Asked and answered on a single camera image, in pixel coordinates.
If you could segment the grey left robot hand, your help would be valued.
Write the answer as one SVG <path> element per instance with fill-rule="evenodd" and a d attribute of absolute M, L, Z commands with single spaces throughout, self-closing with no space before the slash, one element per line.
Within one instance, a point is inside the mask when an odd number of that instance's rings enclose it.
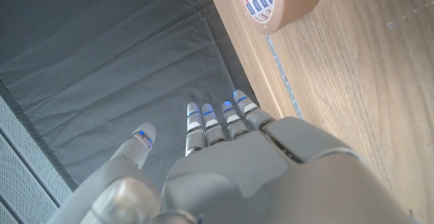
<path fill-rule="evenodd" d="M 275 119 L 236 90 L 186 109 L 186 151 L 156 188 L 142 167 L 156 129 L 135 129 L 52 223 L 412 223 L 360 154 L 295 117 Z"/>

